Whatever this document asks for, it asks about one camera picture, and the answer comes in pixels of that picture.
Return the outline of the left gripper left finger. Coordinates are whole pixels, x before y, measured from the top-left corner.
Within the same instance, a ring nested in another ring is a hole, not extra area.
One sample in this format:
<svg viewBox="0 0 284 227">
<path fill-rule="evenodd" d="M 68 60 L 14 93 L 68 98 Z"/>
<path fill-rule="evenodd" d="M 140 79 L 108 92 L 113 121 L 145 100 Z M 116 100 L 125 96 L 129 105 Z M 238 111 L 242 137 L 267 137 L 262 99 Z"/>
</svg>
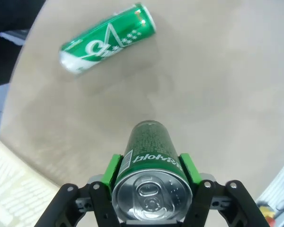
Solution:
<svg viewBox="0 0 284 227">
<path fill-rule="evenodd" d="M 66 183 L 56 193 L 36 227 L 76 227 L 88 212 L 93 212 L 96 223 L 89 227 L 119 227 L 118 217 L 112 206 L 112 189 L 122 161 L 113 155 L 103 175 L 90 178 L 79 188 Z"/>
</svg>

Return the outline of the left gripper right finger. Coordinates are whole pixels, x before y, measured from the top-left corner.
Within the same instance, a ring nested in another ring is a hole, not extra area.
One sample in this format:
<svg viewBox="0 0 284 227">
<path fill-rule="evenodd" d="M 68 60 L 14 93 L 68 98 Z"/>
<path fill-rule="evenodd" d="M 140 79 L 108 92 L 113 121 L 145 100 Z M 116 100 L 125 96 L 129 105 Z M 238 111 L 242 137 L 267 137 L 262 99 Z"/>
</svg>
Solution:
<svg viewBox="0 0 284 227">
<path fill-rule="evenodd" d="M 242 182 L 220 185 L 203 179 L 189 154 L 181 154 L 179 160 L 194 194 L 181 226 L 204 227 L 210 210 L 217 210 L 229 227 L 269 226 Z"/>
</svg>

